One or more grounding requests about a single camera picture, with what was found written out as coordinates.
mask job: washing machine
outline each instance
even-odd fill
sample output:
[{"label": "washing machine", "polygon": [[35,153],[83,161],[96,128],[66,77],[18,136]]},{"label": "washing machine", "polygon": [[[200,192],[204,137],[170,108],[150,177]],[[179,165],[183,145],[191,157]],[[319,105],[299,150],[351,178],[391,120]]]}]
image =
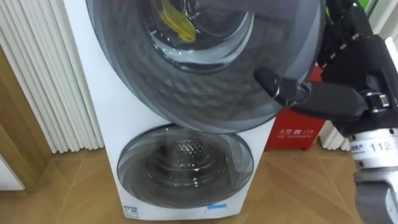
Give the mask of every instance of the washing machine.
[{"label": "washing machine", "polygon": [[304,80],[321,0],[64,0],[128,218],[238,214],[281,107],[260,66]]}]

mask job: red box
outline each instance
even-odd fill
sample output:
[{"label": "red box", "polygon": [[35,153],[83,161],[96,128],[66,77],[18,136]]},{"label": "red box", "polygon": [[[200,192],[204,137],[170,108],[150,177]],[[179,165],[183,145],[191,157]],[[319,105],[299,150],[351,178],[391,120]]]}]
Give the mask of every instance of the red box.
[{"label": "red box", "polygon": [[[321,82],[321,73],[322,70],[315,67],[309,80]],[[325,120],[303,116],[285,109],[276,117],[264,151],[277,148],[300,148],[307,151],[312,147],[324,124]]]}]

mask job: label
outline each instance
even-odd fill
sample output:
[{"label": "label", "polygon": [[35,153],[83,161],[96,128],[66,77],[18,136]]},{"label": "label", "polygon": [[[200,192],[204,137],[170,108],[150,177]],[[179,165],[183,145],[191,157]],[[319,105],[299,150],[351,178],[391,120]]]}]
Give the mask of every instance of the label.
[{"label": "label", "polygon": [[197,30],[189,21],[189,19],[176,10],[169,0],[161,0],[163,11],[160,13],[160,18],[168,25],[178,37],[186,42],[194,42],[196,40]]},{"label": "label", "polygon": [[226,208],[226,203],[222,203],[222,204],[214,204],[214,205],[208,205],[207,209],[211,210],[211,209],[218,209],[218,208]]},{"label": "label", "polygon": [[137,207],[123,206],[124,215],[129,218],[139,218]]},{"label": "label", "polygon": [[314,134],[313,129],[281,129],[278,132],[277,138],[312,138]]},{"label": "label", "polygon": [[350,143],[354,160],[396,157],[398,160],[398,139],[393,137],[367,139]]}]

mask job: white curtain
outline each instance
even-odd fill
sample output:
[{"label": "white curtain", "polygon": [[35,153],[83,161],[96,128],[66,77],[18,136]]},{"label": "white curtain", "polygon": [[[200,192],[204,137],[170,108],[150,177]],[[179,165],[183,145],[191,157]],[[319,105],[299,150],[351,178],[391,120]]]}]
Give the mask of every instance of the white curtain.
[{"label": "white curtain", "polygon": [[62,0],[0,0],[0,44],[53,153],[104,146]]}]

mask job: robotic hand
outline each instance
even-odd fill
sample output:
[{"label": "robotic hand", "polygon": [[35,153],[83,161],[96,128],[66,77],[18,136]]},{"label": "robotic hand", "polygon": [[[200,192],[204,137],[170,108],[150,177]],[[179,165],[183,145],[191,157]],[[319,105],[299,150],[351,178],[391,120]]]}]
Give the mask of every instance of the robotic hand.
[{"label": "robotic hand", "polygon": [[266,68],[254,76],[279,104],[332,121],[349,139],[358,167],[356,206],[363,221],[398,223],[397,70],[357,0],[326,5],[318,56],[323,83],[298,83]]}]

